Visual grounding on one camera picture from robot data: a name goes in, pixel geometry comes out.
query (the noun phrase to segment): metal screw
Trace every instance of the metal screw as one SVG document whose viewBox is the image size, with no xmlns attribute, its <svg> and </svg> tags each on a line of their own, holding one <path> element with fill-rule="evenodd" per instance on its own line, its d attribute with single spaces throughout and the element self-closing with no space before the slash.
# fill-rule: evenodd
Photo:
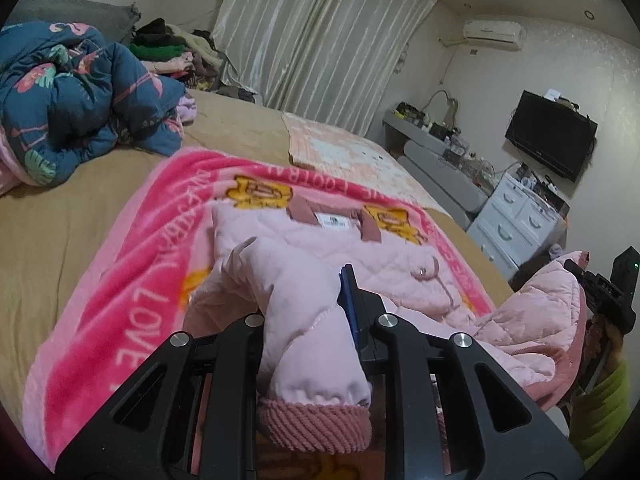
<svg viewBox="0 0 640 480">
<path fill-rule="evenodd" d="M 250 326 L 251 328 L 256 328 L 258 326 L 262 326 L 264 323 L 264 318 L 260 314 L 251 314 L 244 318 L 244 324 Z"/>
<path fill-rule="evenodd" d="M 474 339 L 469 334 L 465 334 L 464 332 L 458 332 L 453 336 L 453 342 L 460 348 L 469 348 L 473 341 Z"/>
<path fill-rule="evenodd" d="M 391 328 L 398 324 L 398 318 L 393 314 L 383 314 L 378 318 L 378 323 L 382 326 L 386 326 L 387 328 Z"/>
<path fill-rule="evenodd" d="M 185 346 L 189 342 L 189 334 L 186 332 L 176 332 L 169 339 L 172 346 Z"/>
</svg>

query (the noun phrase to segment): white curtain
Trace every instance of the white curtain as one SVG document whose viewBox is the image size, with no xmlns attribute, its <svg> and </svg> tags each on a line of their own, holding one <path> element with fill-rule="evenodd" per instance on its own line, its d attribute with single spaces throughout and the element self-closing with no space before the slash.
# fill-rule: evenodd
<svg viewBox="0 0 640 480">
<path fill-rule="evenodd" d="M 402 48 L 438 0 L 224 0 L 226 82 L 363 136 Z"/>
</svg>

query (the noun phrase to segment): hand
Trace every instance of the hand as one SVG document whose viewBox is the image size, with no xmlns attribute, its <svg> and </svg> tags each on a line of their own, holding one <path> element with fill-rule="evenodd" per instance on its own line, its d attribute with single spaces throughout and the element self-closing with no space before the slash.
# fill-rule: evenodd
<svg viewBox="0 0 640 480">
<path fill-rule="evenodd" d="M 593 316 L 591 327 L 585 335 L 584 358 L 586 360 L 594 359 L 600 352 L 602 335 L 605 333 L 611 341 L 611 352 L 609 358 L 598 377 L 598 383 L 609 377 L 615 372 L 622 363 L 622 350 L 624 346 L 624 338 L 620 330 L 603 316 Z"/>
</svg>

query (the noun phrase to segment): green sleeve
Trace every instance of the green sleeve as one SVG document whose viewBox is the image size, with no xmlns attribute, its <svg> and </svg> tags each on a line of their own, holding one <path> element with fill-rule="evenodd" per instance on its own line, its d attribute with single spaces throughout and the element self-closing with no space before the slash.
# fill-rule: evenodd
<svg viewBox="0 0 640 480">
<path fill-rule="evenodd" d="M 578 450 L 587 469 L 598 461 L 625 425 L 630 414 L 630 390 L 626 362 L 623 362 L 590 394 L 572 402 L 569 442 Z"/>
</svg>

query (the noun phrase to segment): pink jacket sleeve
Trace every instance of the pink jacket sleeve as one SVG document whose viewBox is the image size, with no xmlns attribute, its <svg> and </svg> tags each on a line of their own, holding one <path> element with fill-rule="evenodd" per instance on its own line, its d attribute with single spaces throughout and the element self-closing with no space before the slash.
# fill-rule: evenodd
<svg viewBox="0 0 640 480">
<path fill-rule="evenodd" d="M 252 303 L 264 314 L 260 429 L 289 449 L 347 453 L 370 443 L 370 386 L 337 304 L 338 272 L 298 248 L 254 237 L 213 270 L 188 309 L 192 333 L 224 328 L 212 310 L 236 304 L 229 294 L 238 311 L 220 313 L 225 319 L 248 314 Z"/>
</svg>

